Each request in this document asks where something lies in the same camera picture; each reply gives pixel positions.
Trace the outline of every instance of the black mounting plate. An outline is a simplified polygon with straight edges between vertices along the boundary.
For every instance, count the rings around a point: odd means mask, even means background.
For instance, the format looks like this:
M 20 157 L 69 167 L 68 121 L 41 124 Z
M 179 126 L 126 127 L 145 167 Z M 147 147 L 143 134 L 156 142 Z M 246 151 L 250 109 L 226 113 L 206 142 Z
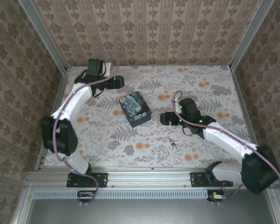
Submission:
M 214 180 L 212 183 L 205 176 L 205 172 L 192 172 L 190 173 L 191 186 L 193 188 L 199 187 L 233 187 L 233 182 Z
M 95 182 L 91 181 L 89 183 L 77 182 L 76 175 L 74 173 L 69 173 L 67 178 L 66 187 L 68 188 L 95 188 Z M 99 188 L 106 188 L 108 183 L 108 173 L 92 173 L 93 176 L 98 181 Z

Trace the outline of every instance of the patterned wallpaper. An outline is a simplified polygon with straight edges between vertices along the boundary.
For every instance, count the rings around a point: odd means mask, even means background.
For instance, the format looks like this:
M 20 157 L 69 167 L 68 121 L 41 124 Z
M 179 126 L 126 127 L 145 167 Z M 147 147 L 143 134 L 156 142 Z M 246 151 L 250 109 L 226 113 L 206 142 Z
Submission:
M 260 0 L 33 0 L 64 64 L 229 64 Z
M 280 167 L 280 0 L 276 0 L 236 69 L 259 143 Z
M 15 211 L 60 73 L 16 0 L 0 1 L 0 224 Z

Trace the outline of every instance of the white floral surface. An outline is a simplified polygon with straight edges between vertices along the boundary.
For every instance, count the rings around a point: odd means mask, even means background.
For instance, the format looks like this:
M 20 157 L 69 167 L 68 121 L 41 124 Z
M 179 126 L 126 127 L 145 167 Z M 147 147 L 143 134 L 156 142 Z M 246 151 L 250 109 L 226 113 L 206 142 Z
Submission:
M 85 67 L 73 67 L 64 99 Z M 181 126 L 163 126 L 160 114 L 172 111 L 177 90 L 195 100 L 202 115 L 210 115 L 237 136 L 249 139 L 228 66 L 124 66 L 118 75 L 125 86 L 89 99 L 73 121 L 78 150 L 92 166 L 207 167 L 213 161 L 236 162 L 220 147 Z M 152 111 L 150 121 L 131 128 L 119 98 L 139 91 Z M 170 140 L 176 141 L 172 147 Z M 49 151 L 45 165 L 62 165 Z

